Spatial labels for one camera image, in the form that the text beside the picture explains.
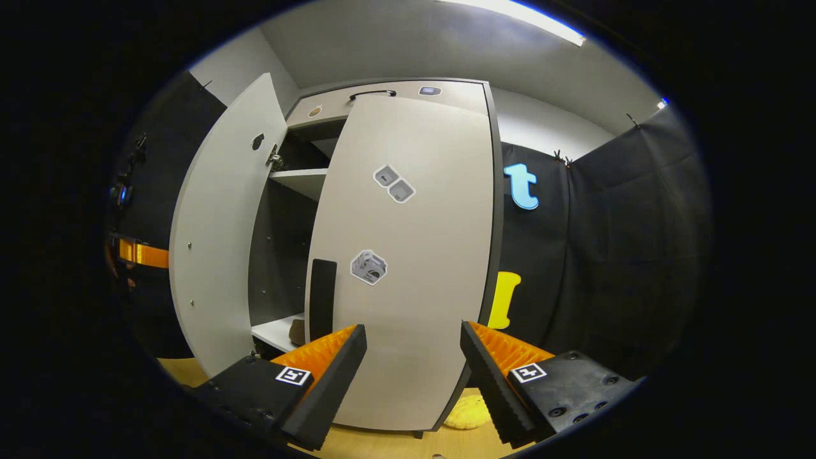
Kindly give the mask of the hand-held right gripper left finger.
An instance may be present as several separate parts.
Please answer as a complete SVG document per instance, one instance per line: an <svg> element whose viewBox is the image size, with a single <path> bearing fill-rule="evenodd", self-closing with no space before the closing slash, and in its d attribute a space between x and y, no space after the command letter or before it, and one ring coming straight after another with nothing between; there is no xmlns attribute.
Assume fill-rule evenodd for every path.
<svg viewBox="0 0 816 459"><path fill-rule="evenodd" d="M347 326L272 360L239 358L194 395L256 437L319 450L365 352L365 326Z"/></svg>

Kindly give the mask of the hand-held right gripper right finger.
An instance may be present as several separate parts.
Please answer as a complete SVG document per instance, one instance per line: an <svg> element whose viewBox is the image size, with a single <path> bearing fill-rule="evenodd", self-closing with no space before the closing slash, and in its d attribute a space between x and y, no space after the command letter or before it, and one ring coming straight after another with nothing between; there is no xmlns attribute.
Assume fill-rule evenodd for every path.
<svg viewBox="0 0 816 459"><path fill-rule="evenodd" d="M641 385L579 351L551 354L472 321L460 348L504 444L519 448L571 432Z"/></svg>

